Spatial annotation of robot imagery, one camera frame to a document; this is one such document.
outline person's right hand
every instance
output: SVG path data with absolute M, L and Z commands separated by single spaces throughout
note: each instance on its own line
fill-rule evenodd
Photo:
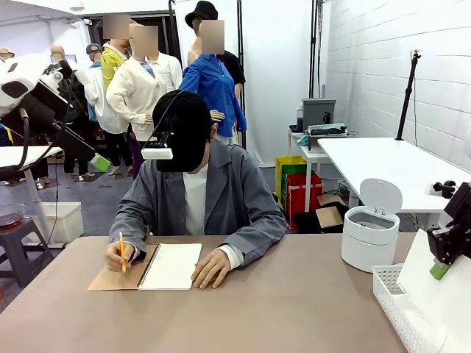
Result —
M 131 256 L 134 252 L 134 246 L 124 243 L 124 254 L 121 256 L 121 245 L 119 241 L 110 243 L 105 250 L 106 264 L 111 271 L 122 271 L 122 264 L 126 263 L 126 267 L 131 267 Z
M 152 117 L 152 115 L 146 114 L 146 120 L 144 121 L 144 123 L 148 125 L 154 125 L 154 118 Z
M 223 121 L 225 118 L 224 113 L 221 113 L 218 110 L 210 110 L 209 113 L 211 114 L 211 119 L 213 119 L 213 121 L 219 122 L 219 121 Z

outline black hat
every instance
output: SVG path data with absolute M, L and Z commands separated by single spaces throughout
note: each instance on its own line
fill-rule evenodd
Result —
M 196 8 L 194 9 L 194 11 L 185 16 L 185 22 L 191 28 L 193 28 L 191 22 L 193 22 L 193 18 L 195 17 L 201 18 L 202 20 L 217 20 L 218 12 L 214 5 L 211 4 L 209 1 L 198 1 L 198 4 L 196 4 Z
M 99 44 L 92 43 L 87 45 L 87 54 L 101 53 L 102 50 L 103 48 Z
M 163 113 L 175 96 L 182 92 L 171 104 L 163 121 Z M 203 161 L 206 143 L 210 142 L 211 114 L 205 101 L 197 94 L 186 90 L 168 92 L 154 108 L 152 114 L 156 132 L 172 132 L 167 144 L 174 157 L 171 160 L 158 160 L 157 169 L 162 172 L 194 171 Z

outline brown tabletop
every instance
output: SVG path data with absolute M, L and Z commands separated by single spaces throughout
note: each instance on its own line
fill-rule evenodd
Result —
M 203 243 L 222 237 L 150 238 Z M 400 236 L 397 262 L 413 240 Z M 0 314 L 0 352 L 406 352 L 372 292 L 341 260 L 341 235 L 287 235 L 213 290 L 86 289 L 106 237 L 75 240 Z

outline black stand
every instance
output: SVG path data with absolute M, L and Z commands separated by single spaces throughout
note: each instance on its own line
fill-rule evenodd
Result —
M 415 68 L 417 66 L 417 63 L 419 62 L 420 57 L 421 55 L 419 55 L 419 52 L 415 51 L 414 56 L 412 57 L 411 74 L 409 75 L 409 82 L 406 88 L 406 97 L 404 98 L 403 112 L 400 115 L 399 129 L 397 130 L 396 140 L 398 141 L 401 141 L 403 139 L 404 124 L 406 123 L 407 109 L 409 107 L 409 101 L 411 100 L 412 84 L 414 83 L 415 77 Z
M 178 44 L 178 37 L 177 37 L 177 25 L 175 24 L 174 10 L 171 7 L 171 4 L 174 4 L 174 3 L 175 3 L 175 0 L 169 0 L 171 41 L 174 44 L 174 48 L 175 48 L 175 51 L 177 53 L 177 57 L 179 57 L 180 62 L 182 62 L 182 53 L 180 52 L 180 45 Z
M 317 37 L 317 5 L 318 0 L 312 0 L 311 10 L 311 59 L 309 62 L 309 98 L 314 97 L 314 74 L 316 65 L 316 37 Z
M 238 37 L 238 59 L 244 71 L 244 31 L 242 27 L 242 0 L 237 0 L 237 37 Z M 241 109 L 245 115 L 245 84 L 241 87 Z M 242 147 L 247 149 L 246 132 L 242 132 Z

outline red box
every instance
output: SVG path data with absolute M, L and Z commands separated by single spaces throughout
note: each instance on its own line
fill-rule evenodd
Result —
M 305 212 L 306 200 L 306 174 L 295 173 L 287 176 L 286 182 L 286 213 L 289 216 L 288 225 L 290 229 L 297 229 L 297 225 L 293 222 L 293 217 L 296 213 Z M 324 193 L 324 184 L 313 173 L 311 176 L 311 197 L 309 202 L 309 212 L 313 212 L 320 208 L 317 201 L 317 196 Z

